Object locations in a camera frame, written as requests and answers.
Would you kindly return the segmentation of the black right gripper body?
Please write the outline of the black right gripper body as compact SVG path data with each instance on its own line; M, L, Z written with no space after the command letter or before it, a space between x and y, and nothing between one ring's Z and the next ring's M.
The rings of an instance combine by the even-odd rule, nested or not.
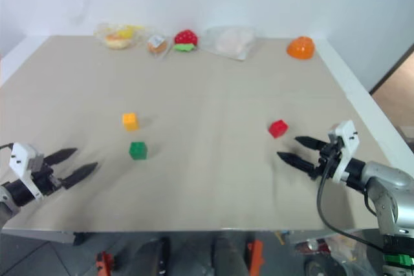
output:
M315 180L319 176L323 176L325 174L324 171L327 171L327 178L332 178L342 154L342 139L337 138L335 141L329 143L315 138L311 138L310 140L309 148L319 151L320 156L318 165L309 173L310 178Z

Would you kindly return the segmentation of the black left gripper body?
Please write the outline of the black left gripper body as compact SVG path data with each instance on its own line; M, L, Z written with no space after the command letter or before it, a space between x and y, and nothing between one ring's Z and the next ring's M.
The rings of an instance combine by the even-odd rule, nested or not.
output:
M63 161L62 158L48 156L43 159L40 170L32 173L32 180L43 196L49 196L62 188L61 180L54 176L52 166Z

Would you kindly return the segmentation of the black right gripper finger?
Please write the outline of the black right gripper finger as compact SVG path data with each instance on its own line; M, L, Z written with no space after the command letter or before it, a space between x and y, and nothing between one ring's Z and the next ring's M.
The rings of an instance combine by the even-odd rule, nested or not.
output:
M295 137L295 140L306 148L317 151L321 151L327 145L326 142L312 138L310 136L297 136Z
M277 155L288 165L299 169L300 171L312 175L314 172L314 165L294 153L277 152Z

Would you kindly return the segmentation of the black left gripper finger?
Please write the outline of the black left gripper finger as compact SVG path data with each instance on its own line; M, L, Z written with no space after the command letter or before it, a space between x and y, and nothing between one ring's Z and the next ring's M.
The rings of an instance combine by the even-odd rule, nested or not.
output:
M87 178L97 167L98 163L93 162L90 164L85 164L75 171L67 178L61 180L61 185L65 189L70 189L71 187L75 186L85 178Z
M64 148L60 149L59 151L56 151L55 153L52 153L46 157L44 157L43 161L47 165L57 165L59 163L64 162L69 157L71 157L78 149L73 148Z

